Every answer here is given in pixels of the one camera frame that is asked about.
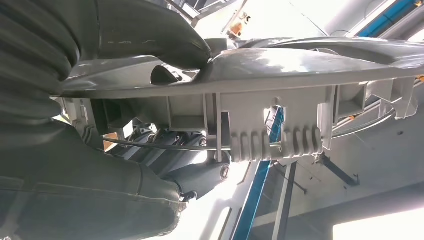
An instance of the bolt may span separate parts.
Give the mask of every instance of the bolt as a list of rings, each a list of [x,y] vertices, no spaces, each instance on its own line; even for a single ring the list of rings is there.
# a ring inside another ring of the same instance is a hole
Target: bolt
[[[230,172],[230,166],[225,165],[221,168],[221,178],[226,180],[228,178],[228,174]]]
[[[200,146],[206,146],[206,139],[200,140],[199,145]]]

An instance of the metal rod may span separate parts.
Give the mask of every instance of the metal rod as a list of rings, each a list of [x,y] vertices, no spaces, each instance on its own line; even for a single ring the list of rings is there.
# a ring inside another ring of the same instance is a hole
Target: metal rod
[[[186,11],[184,11],[180,6],[178,6],[178,4],[176,4],[174,1],[165,0],[165,2],[167,2],[173,8],[175,8],[177,12],[179,12],[181,15],[186,17],[188,20],[193,21],[194,18],[192,16],[190,16]]]
[[[355,187],[359,185],[359,182],[351,176],[349,176],[346,172],[340,169],[334,162],[330,160],[324,153],[318,155],[318,162],[322,165],[326,166],[328,170],[330,170],[333,174],[335,174],[339,179],[345,182],[347,185],[351,187]]]
[[[141,143],[141,142],[133,142],[126,140],[118,140],[109,137],[103,137],[103,140],[106,142],[127,145],[139,148],[151,148],[151,149],[163,149],[163,150],[180,150],[180,151],[216,151],[217,148],[214,146],[177,146],[177,145],[160,145],[153,143]],[[269,145],[271,148],[279,148],[281,147],[281,142],[273,142]],[[222,146],[222,151],[230,151],[230,146]]]
[[[290,203],[292,202],[293,182],[295,180],[297,163],[294,162],[287,166],[285,172],[284,184],[282,186],[281,198],[278,204],[278,210],[275,217],[272,240],[285,240],[287,232],[287,222],[289,220]]]
[[[277,172],[279,172],[279,174],[281,174],[281,176],[285,179],[285,180],[287,180],[287,181],[290,181],[289,179],[287,179],[286,178],[286,173],[283,171],[283,170],[281,170],[281,169],[278,169],[277,167],[274,167],[275,168],[275,170],[277,170]],[[295,180],[293,180],[293,183],[294,183],[294,185],[296,185],[298,188],[300,188],[302,191],[303,191],[303,193],[306,195],[307,193],[308,193],[308,190],[306,189],[306,188],[304,188],[304,187],[302,187],[299,183],[297,183]]]

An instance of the metal frame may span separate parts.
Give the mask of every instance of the metal frame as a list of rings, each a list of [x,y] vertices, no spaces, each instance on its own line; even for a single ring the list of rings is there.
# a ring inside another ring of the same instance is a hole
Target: metal frame
[[[272,231],[272,240],[285,240],[287,232],[287,222],[289,220],[290,204],[292,202],[293,185],[295,182],[297,162],[287,165],[285,180],[282,186],[281,197],[278,204],[278,210],[275,216],[274,230]]]

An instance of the gray plastic housing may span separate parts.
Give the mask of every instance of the gray plastic housing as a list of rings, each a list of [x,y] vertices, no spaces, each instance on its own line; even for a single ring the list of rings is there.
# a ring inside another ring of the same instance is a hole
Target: gray plastic housing
[[[163,86],[150,83],[151,61],[80,76],[64,82],[62,96],[127,99],[143,122],[174,131],[207,131],[218,152],[226,137],[221,114],[228,113],[235,162],[330,149],[333,126],[362,113],[367,94],[382,98],[382,104],[388,100],[398,118],[414,114],[412,89],[415,76],[424,71],[424,44],[319,37],[284,39],[269,47],[223,51],[193,80]],[[264,109],[272,106],[284,107],[278,150],[270,147],[263,118]]]
[[[85,145],[50,95],[79,61],[155,55],[202,68],[205,41],[146,1],[6,0],[0,11],[0,239],[144,239],[172,231],[180,189]]]

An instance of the blue pipe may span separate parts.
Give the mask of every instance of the blue pipe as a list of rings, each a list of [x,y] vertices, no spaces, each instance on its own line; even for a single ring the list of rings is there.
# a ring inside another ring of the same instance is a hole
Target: blue pipe
[[[412,12],[417,6],[416,0],[398,0],[388,7],[380,16],[375,18],[370,24],[362,29],[357,36],[376,38],[382,31],[386,30],[389,25],[394,25],[400,18]]]

